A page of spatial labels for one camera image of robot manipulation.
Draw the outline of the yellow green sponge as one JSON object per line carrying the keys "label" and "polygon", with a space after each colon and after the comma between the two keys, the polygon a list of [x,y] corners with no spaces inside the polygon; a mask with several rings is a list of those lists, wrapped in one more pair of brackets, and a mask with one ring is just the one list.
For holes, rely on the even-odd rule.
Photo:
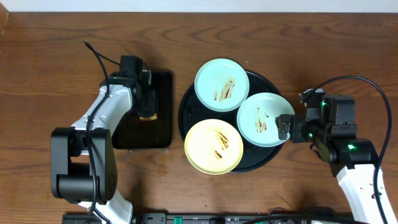
{"label": "yellow green sponge", "polygon": [[140,121],[153,121],[153,120],[156,120],[157,119],[157,114],[155,113],[154,115],[152,115],[152,116],[148,116],[148,117],[139,117],[139,120]]}

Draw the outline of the mint plate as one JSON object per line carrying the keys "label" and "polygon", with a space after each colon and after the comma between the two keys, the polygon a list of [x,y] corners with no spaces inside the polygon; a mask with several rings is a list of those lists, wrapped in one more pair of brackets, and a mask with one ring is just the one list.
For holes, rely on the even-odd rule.
{"label": "mint plate", "polygon": [[238,108],[248,97],[249,78],[240,64],[226,58],[210,60],[197,71],[194,89],[200,102],[217,112]]}
{"label": "mint plate", "polygon": [[274,93],[257,93],[247,98],[238,109],[239,132],[250,143],[261,147],[274,147],[289,137],[279,139],[276,117],[295,114],[292,105],[282,96]]}

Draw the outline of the yellow plate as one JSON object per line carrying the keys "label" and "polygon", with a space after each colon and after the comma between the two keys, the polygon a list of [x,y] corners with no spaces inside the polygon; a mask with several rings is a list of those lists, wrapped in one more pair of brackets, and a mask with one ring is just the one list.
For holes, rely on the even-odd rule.
{"label": "yellow plate", "polygon": [[243,140],[236,128],[220,119],[193,125],[184,140],[188,161],[197,170],[221,175],[232,171],[243,157]]}

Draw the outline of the mint plate top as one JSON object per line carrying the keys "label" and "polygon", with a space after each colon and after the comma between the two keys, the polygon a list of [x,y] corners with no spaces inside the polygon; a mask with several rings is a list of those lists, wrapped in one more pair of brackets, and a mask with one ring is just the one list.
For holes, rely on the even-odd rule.
{"label": "mint plate top", "polygon": [[197,71],[194,89],[200,102],[217,112],[238,108],[248,97],[249,78],[240,64],[226,58],[210,60]]}

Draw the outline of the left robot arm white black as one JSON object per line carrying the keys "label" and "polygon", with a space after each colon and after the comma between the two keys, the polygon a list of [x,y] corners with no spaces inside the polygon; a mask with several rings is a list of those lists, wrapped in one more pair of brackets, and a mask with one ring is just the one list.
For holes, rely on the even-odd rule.
{"label": "left robot arm white black", "polygon": [[51,191],[87,209],[90,222],[131,223],[132,203],[117,190],[118,173],[112,136],[123,116],[153,106],[150,70],[120,70],[106,77],[88,111],[50,137]]}

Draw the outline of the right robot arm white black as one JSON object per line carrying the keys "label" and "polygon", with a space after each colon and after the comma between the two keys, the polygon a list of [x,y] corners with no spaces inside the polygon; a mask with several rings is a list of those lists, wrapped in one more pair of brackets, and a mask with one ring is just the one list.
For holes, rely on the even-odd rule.
{"label": "right robot arm white black", "polygon": [[276,117],[279,139],[309,142],[310,149],[330,165],[353,213],[365,223],[397,223],[389,202],[373,143],[356,137],[354,113],[307,118],[292,114]]}

